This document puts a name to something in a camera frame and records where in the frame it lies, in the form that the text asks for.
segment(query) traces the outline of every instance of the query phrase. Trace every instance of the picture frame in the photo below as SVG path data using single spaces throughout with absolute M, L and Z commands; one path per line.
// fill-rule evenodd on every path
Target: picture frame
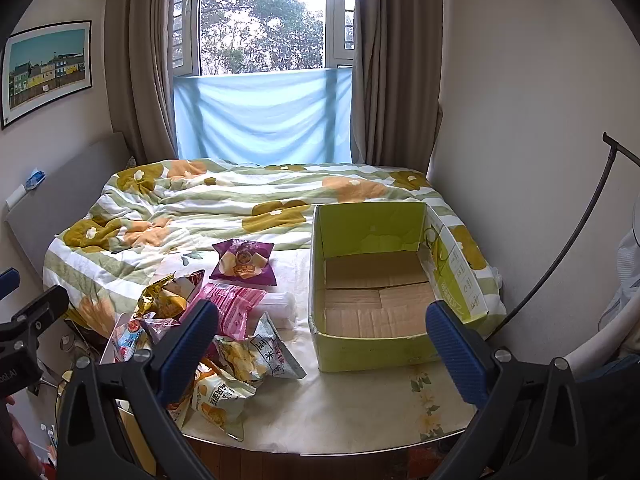
M 0 65 L 0 128 L 53 101 L 92 88 L 91 20 L 12 34 Z

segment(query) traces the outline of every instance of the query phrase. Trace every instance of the light blue cloth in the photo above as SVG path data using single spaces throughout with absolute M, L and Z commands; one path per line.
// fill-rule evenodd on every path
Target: light blue cloth
M 351 68 L 174 78 L 180 158 L 351 162 Z

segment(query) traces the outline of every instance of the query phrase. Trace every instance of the curtain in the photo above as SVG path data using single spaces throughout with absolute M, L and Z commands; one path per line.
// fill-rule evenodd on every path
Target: curtain
M 356 0 L 354 162 L 426 172 L 440 124 L 442 0 Z
M 351 70 L 174 78 L 180 158 L 350 162 Z
M 111 125 L 138 164 L 175 158 L 172 0 L 107 0 L 104 70 Z

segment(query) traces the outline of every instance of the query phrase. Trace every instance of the window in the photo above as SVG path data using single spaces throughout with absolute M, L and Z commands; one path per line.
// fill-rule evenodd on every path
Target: window
M 174 0 L 174 26 L 172 53 L 175 75 L 198 73 L 193 60 L 198 59 L 197 42 L 193 43 L 193 32 L 198 28 L 197 12 L 191 12 L 198 0 Z
M 351 66 L 356 0 L 326 0 L 326 66 Z
M 174 73 L 351 66 L 354 8 L 355 0 L 174 0 Z

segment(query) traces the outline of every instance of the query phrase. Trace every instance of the tree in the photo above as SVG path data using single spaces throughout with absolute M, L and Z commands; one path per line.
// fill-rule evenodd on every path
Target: tree
M 203 74 L 321 68 L 323 45 L 321 13 L 300 0 L 200 0 Z

